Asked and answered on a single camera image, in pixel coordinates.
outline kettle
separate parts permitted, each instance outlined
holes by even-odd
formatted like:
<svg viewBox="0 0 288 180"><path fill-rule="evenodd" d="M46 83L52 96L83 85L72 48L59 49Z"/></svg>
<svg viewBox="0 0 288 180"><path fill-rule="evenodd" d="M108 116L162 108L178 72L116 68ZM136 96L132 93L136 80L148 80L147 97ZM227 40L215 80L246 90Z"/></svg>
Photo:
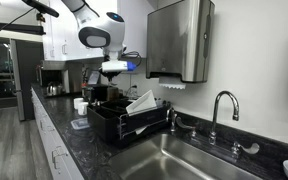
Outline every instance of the kettle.
<svg viewBox="0 0 288 180"><path fill-rule="evenodd" d="M50 82L47 86L47 96L60 95L63 92L63 86L58 82Z"/></svg>

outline dish rack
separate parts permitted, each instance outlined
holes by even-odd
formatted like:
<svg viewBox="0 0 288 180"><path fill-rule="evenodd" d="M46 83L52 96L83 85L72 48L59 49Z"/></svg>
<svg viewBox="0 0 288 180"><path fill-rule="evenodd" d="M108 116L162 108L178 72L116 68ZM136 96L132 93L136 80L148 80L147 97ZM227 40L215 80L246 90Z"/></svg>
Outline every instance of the dish rack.
<svg viewBox="0 0 288 180"><path fill-rule="evenodd" d="M112 104L114 103L89 106L87 110L90 127L106 142L126 145L170 125L166 118L170 103L132 114L127 114L125 110L129 103L119 101L114 108L111 107Z"/></svg>

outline stainless steel dispenser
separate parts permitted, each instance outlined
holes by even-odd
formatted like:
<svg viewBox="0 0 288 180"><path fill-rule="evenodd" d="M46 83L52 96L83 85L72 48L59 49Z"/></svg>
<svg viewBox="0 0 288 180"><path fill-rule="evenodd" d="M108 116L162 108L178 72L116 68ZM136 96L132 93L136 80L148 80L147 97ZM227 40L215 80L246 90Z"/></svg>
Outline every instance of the stainless steel dispenser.
<svg viewBox="0 0 288 180"><path fill-rule="evenodd" d="M146 78L206 82L215 5L183 0L148 15Z"/></svg>

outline black countertop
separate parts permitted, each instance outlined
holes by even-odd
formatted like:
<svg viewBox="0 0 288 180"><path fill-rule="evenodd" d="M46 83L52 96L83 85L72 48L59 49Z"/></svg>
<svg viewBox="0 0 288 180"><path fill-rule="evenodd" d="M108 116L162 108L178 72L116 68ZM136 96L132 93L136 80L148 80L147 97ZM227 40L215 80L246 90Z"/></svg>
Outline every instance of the black countertop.
<svg viewBox="0 0 288 180"><path fill-rule="evenodd" d="M59 132L85 179L120 179L119 175L116 174L108 164L109 159L129 147L161 133L172 134L186 143L218 156L217 153L211 151L214 149L211 145L201 145L200 143L190 140L187 131L177 130L175 133L171 133L169 128L159 130L154 134L143 137L136 142L131 143L126 148L117 148L116 146L102 141L100 137L96 135L92 126L83 130L73 129L71 125L72 120L86 117L78 115L77 111L74 110L73 99L76 98L76 96L44 98L42 88L39 85L32 84L32 88L50 116L55 128ZM206 137L206 132L209 132L211 125L209 121L182 113L179 113L179 115L187 124L195 124L198 121L199 133ZM236 140L246 146L256 142L261 147L261 150L256 155L247 155L244 153L237 161L232 161L230 158L225 159L226 161L263 179L287 179L283 172L282 162L288 159L288 144L223 125L217 125L217 135L219 144L222 144L223 147L226 147L227 149L229 149L232 142Z"/></svg>

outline mug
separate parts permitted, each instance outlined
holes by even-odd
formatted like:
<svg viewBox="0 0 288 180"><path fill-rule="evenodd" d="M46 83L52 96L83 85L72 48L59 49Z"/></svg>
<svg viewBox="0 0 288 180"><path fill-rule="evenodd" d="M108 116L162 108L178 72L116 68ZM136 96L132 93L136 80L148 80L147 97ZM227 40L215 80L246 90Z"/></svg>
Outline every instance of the mug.
<svg viewBox="0 0 288 180"><path fill-rule="evenodd" d="M78 109L78 104L84 102L83 98L75 98L74 99L74 109Z"/></svg>
<svg viewBox="0 0 288 180"><path fill-rule="evenodd" d="M78 104L78 114L79 115L86 115L87 114L87 106L88 102L81 102Z"/></svg>

